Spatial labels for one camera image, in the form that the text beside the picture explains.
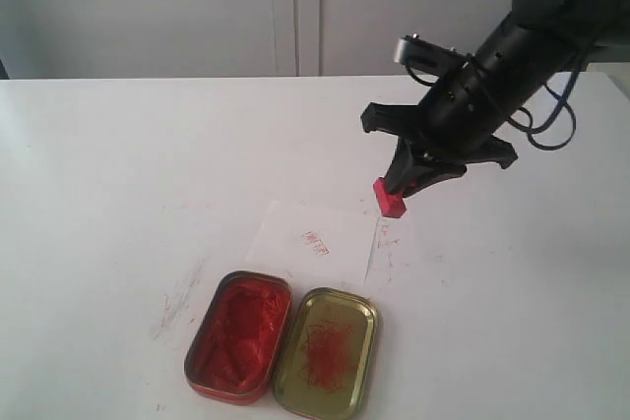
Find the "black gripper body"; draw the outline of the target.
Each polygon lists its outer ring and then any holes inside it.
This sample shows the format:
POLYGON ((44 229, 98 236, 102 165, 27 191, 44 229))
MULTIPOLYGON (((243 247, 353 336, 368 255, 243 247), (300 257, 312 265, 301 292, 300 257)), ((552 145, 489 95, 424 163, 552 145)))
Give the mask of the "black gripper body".
POLYGON ((369 103, 360 117, 363 131, 408 140, 424 151, 424 162, 510 166, 516 152, 493 134, 518 107, 517 62, 508 53, 466 59, 462 67, 434 76, 416 105, 369 103))

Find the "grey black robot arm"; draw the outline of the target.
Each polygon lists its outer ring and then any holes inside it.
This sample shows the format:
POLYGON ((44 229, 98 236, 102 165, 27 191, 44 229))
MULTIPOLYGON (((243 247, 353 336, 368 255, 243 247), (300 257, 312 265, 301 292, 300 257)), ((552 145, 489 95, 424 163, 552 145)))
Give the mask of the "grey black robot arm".
POLYGON ((426 95, 415 105, 370 103, 365 132, 397 138, 393 160, 374 183, 390 212, 405 198, 463 176, 469 165, 509 167, 514 148, 495 135, 552 76, 568 72, 555 113, 570 111, 569 96, 598 49, 629 41, 629 0, 512 0, 510 12, 477 52, 461 54, 417 36, 400 39, 395 59, 426 95))

